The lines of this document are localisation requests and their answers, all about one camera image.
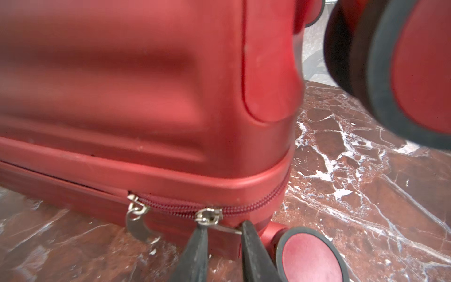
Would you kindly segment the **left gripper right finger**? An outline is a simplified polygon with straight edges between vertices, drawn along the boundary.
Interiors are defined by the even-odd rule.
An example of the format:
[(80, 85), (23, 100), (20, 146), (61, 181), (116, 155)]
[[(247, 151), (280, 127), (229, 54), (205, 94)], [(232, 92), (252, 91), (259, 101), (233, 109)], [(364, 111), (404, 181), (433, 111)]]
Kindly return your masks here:
[(281, 282), (281, 277), (250, 221), (241, 225), (243, 279), (245, 282)]

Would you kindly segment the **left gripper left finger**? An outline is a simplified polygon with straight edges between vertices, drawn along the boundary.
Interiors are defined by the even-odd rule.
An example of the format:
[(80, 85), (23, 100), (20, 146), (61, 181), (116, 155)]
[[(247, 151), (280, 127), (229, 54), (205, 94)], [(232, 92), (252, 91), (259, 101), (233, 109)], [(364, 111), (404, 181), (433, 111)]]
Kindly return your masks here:
[(208, 255), (208, 229), (198, 224), (168, 281), (205, 282)]

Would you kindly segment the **red hard-shell suitcase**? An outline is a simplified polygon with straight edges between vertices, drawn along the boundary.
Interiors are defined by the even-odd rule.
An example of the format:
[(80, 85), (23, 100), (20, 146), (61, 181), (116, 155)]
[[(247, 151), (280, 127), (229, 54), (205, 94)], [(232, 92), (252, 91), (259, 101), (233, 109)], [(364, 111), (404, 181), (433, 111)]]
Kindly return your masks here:
[(1, 280), (165, 282), (217, 208), (287, 282), (448, 282), (451, 3), (324, 6), (2, 1)]

